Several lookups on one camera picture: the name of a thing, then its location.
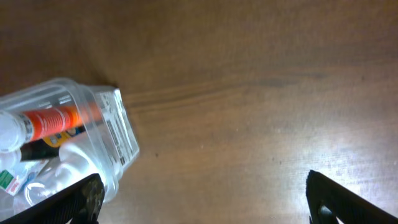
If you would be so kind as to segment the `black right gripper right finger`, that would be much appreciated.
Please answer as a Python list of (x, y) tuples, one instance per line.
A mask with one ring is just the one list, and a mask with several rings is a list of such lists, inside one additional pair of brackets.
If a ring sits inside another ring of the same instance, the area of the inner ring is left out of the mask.
[(397, 217), (314, 170), (307, 176), (306, 197), (310, 223), (397, 223)]

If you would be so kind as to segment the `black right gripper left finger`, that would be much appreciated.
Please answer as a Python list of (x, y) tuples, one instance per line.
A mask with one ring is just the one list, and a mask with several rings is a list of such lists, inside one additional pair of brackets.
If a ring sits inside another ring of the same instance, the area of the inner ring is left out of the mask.
[(98, 224), (104, 201), (99, 174), (91, 174), (1, 224)]

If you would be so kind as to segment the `white spray bottle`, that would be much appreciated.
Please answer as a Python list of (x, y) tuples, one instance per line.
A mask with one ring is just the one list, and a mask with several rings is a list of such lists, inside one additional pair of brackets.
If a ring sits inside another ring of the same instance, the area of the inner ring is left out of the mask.
[(115, 198), (119, 181), (139, 155), (139, 145), (120, 90), (96, 92), (95, 100), (103, 117), (63, 143), (59, 161), (25, 185), (21, 199), (28, 205), (36, 205), (91, 174), (101, 178), (104, 202)]

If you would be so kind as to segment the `dark bottle with white cap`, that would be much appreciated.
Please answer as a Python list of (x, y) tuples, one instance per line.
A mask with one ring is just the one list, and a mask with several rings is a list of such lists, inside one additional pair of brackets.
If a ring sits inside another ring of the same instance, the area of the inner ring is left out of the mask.
[(28, 142), (12, 152), (1, 153), (1, 169), (11, 168), (20, 162), (40, 161), (58, 157), (60, 146), (85, 132), (83, 126), (72, 128), (42, 139)]

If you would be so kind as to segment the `white Panadol medicine box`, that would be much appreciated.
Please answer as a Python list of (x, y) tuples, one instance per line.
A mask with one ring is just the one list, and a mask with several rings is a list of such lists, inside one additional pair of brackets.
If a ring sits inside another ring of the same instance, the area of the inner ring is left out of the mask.
[(49, 160), (20, 162), (11, 168), (1, 169), (1, 190), (15, 196), (48, 162)]

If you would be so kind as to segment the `orange tube with white cap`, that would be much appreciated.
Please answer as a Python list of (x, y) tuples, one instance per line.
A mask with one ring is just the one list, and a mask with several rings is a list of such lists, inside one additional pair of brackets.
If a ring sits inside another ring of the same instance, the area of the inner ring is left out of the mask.
[(82, 126), (102, 118), (94, 103), (79, 110), (75, 105), (20, 112), (1, 111), (1, 152), (13, 152), (28, 142)]

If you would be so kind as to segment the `clear plastic container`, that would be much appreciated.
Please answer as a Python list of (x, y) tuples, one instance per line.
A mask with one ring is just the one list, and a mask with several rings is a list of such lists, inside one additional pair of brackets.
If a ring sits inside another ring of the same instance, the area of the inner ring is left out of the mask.
[(139, 155), (121, 92), (50, 80), (1, 98), (1, 219), (98, 174), (104, 201)]

